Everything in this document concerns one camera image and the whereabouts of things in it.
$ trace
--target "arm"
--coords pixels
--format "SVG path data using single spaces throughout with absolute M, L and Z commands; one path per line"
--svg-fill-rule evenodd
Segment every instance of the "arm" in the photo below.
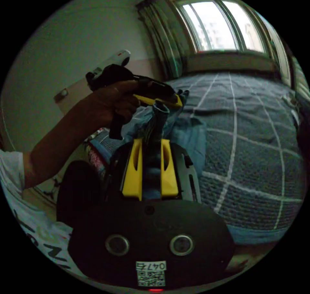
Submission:
M 140 104 L 124 94 L 137 86 L 136 81 L 118 82 L 77 103 L 30 153 L 23 154 L 25 189 L 55 176 L 90 134 L 110 126 L 114 110 L 129 122 Z
M 85 113 L 82 103 L 74 106 L 31 152 L 23 154 L 25 188 L 55 176 L 74 150 L 97 129 L 97 123 Z

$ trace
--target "finger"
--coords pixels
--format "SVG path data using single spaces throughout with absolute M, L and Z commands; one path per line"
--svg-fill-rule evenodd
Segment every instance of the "finger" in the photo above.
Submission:
M 129 123 L 132 119 L 132 113 L 130 110 L 126 109 L 116 109 L 115 112 L 119 115 L 122 115 L 125 118 L 125 124 Z
M 120 101 L 127 101 L 135 107 L 139 107 L 141 105 L 140 100 L 131 94 L 122 96 Z
M 138 81 L 117 82 L 113 84 L 112 87 L 115 87 L 120 95 L 123 95 L 124 93 L 134 91 L 136 88 L 138 88 Z
M 118 110 L 129 110 L 132 114 L 134 114 L 137 111 L 137 107 L 132 105 L 128 101 L 118 101 L 115 103 L 114 107 Z

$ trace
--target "qr code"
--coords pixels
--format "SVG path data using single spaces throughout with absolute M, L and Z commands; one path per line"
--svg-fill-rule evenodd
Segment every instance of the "qr code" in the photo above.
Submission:
M 140 287 L 163 287 L 165 286 L 164 271 L 137 270 L 138 285 Z

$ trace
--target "gray curtain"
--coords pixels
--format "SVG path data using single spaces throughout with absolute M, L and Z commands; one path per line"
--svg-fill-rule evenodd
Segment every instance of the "gray curtain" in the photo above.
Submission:
M 164 11 L 154 0 L 143 1 L 137 5 L 137 9 L 152 38 L 165 80 L 182 76 L 186 68 L 185 53 Z

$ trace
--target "yellow bracket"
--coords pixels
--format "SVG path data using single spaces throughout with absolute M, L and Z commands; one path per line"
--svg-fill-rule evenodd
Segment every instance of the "yellow bracket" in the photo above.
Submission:
M 161 197 L 176 197 L 179 193 L 169 140 L 161 140 Z
M 167 105 L 168 107 L 182 107 L 183 106 L 182 101 L 178 95 L 176 95 L 177 96 L 177 102 L 176 103 L 172 103 L 172 102 L 165 101 L 162 99 L 146 98 L 146 97 L 139 96 L 137 94 L 134 94 L 134 96 L 137 99 L 139 99 L 141 102 L 148 104 L 148 105 L 153 105 L 153 104 L 155 104 L 155 101 L 158 100 L 158 101 L 162 102 L 163 104 Z
M 122 193 L 142 200 L 142 138 L 133 140 Z

